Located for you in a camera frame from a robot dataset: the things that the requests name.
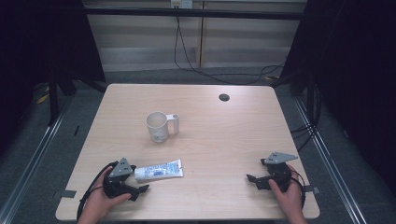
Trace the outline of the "white wall socket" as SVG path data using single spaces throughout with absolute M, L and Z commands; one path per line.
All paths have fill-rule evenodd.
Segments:
M 192 0 L 170 0 L 171 8 L 193 9 Z

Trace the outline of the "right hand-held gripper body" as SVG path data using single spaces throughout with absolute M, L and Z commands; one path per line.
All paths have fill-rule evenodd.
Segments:
M 272 152 L 267 158 L 261 159 L 262 165 L 267 168 L 268 178 L 273 179 L 282 192 L 286 192 L 291 181 L 291 170 L 287 161 L 297 160 L 296 155 Z

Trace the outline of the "person's left hand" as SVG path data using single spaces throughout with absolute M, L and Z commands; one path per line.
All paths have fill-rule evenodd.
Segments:
M 108 198 L 102 188 L 105 175 L 111 170 L 111 167 L 105 169 L 92 187 L 91 194 L 84 206 L 82 214 L 95 214 L 103 218 L 111 209 L 121 203 L 128 201 L 131 197 L 126 193 L 115 198 Z

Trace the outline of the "black metal stand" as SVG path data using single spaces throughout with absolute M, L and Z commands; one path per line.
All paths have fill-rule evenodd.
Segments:
M 56 119 L 59 117 L 59 103 L 58 103 L 58 86 L 56 77 L 53 73 L 49 76 L 49 107 L 50 107 L 50 117 L 49 126 L 55 123 Z

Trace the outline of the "white and blue toothpaste tube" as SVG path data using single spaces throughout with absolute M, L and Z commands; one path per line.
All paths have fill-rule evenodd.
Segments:
M 162 164 L 155 164 L 134 169 L 134 178 L 137 181 L 183 176 L 184 173 L 181 160 L 169 161 Z

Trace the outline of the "black horizontal frame bar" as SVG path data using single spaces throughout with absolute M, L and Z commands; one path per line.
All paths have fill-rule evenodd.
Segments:
M 289 12 L 257 12 L 211 9 L 172 9 L 172 8 L 134 8 L 134 7 L 85 7 L 86 14 L 123 15 L 123 16 L 166 16 L 196 18 L 231 18 L 257 20 L 299 21 L 303 13 Z

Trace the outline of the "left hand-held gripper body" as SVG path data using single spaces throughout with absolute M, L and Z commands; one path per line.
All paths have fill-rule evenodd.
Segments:
M 137 191 L 136 188 L 128 186 L 124 183 L 133 172 L 134 167 L 122 158 L 117 164 L 105 175 L 104 192 L 108 198 L 115 198 L 123 194 L 130 194 Z

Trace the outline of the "black curtain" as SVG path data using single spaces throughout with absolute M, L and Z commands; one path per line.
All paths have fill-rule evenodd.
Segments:
M 315 81 L 396 196 L 396 0 L 306 0 L 281 77 L 295 94 Z
M 0 155 L 15 138 L 34 87 L 106 80 L 82 0 L 0 0 Z

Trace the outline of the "metal floor rail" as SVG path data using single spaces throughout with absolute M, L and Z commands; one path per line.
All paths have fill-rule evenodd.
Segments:
M 310 139 L 313 141 L 353 224 L 368 224 L 360 206 L 358 205 L 355 197 L 352 195 L 346 181 L 342 177 L 337 165 L 332 159 L 332 154 L 329 152 L 318 129 L 315 128 L 310 122 L 304 102 L 301 99 L 296 98 L 295 104 L 304 122 L 304 127 L 308 130 Z
M 13 190 L 8 194 L 3 206 L 0 208 L 0 224 L 10 224 L 12 219 L 15 217 L 21 202 L 26 195 L 26 192 L 31 185 L 31 182 L 37 172 L 38 166 L 42 162 L 45 154 L 50 147 L 50 144 L 59 130 L 63 119 L 64 113 L 67 111 L 69 105 L 72 102 L 71 97 L 66 97 L 61 109 L 56 113 L 54 118 L 50 118 L 49 123 L 46 125 L 46 130 L 42 134 L 40 141 L 35 145 L 35 151 L 32 154 L 30 160 L 23 163 L 20 157 L 17 157 L 13 163 L 12 168 L 9 171 L 10 174 L 15 175 L 16 167 L 23 167 L 23 172 L 18 178 L 18 182 L 14 186 Z

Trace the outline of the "person's right hand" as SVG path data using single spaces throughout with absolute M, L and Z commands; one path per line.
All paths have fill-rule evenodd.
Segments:
M 294 181 L 290 181 L 290 185 L 286 192 L 282 192 L 275 180 L 270 179 L 269 185 L 276 196 L 278 205 L 285 216 L 289 214 L 303 213 L 301 189 Z

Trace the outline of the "yellow floor marker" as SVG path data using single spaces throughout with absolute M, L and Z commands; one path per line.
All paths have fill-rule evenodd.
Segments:
M 44 103 L 48 98 L 49 98 L 49 94 L 48 93 L 46 93 L 46 94 L 43 94 L 43 95 L 41 95 L 38 99 L 37 99 L 37 101 L 35 102 L 37 105 L 40 105 L 40 104 L 42 104 L 42 103 Z

